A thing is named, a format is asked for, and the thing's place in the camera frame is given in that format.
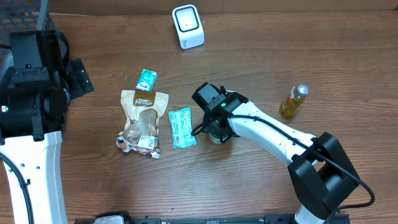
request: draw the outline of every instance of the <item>white box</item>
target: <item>white box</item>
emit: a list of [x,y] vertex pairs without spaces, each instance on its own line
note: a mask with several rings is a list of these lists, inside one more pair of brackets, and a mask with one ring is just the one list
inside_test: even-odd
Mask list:
[[190,49],[205,43],[205,33],[194,5],[176,7],[172,15],[182,49]]

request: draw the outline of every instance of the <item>barcode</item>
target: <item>barcode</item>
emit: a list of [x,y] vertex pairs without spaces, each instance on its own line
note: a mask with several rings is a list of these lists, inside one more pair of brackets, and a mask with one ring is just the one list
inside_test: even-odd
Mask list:
[[150,140],[148,141],[148,148],[150,148],[150,149],[153,149],[153,148],[154,148],[154,140],[153,140],[153,139],[150,139]]

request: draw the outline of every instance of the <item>brown wall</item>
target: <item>brown wall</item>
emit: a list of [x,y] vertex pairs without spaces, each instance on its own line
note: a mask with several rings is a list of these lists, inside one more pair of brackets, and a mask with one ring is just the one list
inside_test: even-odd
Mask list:
[[50,0],[50,12],[82,15],[170,14],[184,4],[201,13],[390,10],[398,0]]

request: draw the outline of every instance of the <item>brown label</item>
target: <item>brown label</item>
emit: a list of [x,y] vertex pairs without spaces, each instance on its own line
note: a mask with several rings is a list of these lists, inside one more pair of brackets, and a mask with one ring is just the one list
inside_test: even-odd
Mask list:
[[136,91],[134,94],[134,106],[153,106],[156,92]]

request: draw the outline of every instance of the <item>blue packet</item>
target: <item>blue packet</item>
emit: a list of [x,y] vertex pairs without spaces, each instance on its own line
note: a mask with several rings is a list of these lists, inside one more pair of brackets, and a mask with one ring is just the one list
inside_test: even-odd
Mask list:
[[157,73],[143,69],[138,79],[136,89],[142,91],[152,91],[155,87]]
[[174,149],[197,145],[197,140],[191,135],[191,108],[170,111],[169,120],[172,127]]

